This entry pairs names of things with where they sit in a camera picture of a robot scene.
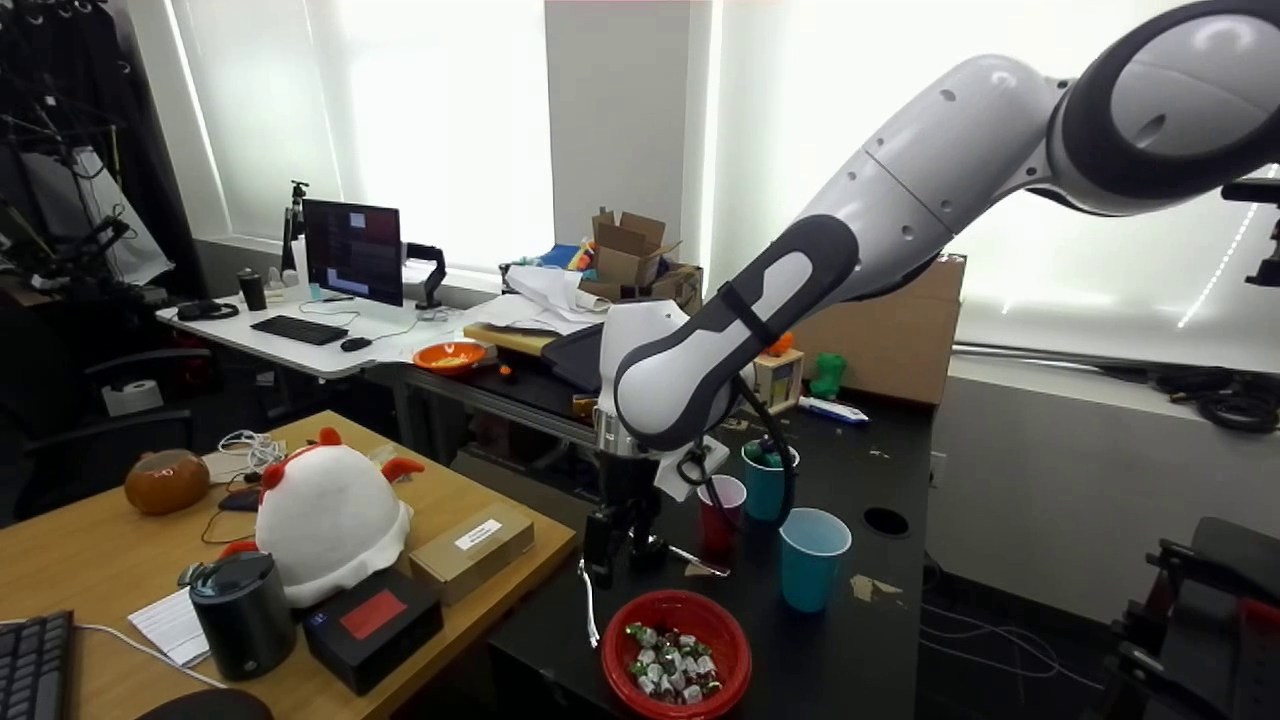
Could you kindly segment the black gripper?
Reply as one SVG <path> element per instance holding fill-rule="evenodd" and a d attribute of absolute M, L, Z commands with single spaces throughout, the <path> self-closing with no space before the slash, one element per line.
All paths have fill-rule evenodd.
<path fill-rule="evenodd" d="M 633 550 L 627 566 L 638 574 L 658 574 L 664 566 L 670 545 L 654 534 L 661 511 L 658 462 L 605 456 L 600 461 L 600 502 L 586 524 L 581 572 L 598 587 L 611 587 L 621 546 Z"/>

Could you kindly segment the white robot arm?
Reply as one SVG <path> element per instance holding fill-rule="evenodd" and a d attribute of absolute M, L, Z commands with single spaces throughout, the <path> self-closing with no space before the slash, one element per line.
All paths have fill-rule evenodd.
<path fill-rule="evenodd" d="M 627 461 L 698 445 L 782 333 L 914 284 L 1012 191 L 1136 214 L 1215 191 L 1277 153 L 1280 0 L 1187 0 L 1073 78 L 972 57 L 879 122 L 712 298 L 609 312 L 598 445 Z"/>

